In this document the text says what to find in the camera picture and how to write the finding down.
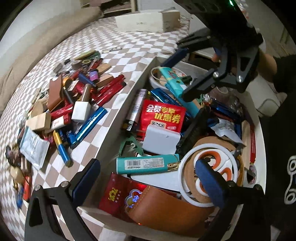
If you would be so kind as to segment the person right hand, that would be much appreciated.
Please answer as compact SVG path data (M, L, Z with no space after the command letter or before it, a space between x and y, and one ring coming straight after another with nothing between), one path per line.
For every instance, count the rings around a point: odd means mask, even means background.
M259 51L260 58L256 71L262 78L272 83L278 71L276 60L273 56L264 53L261 49Z

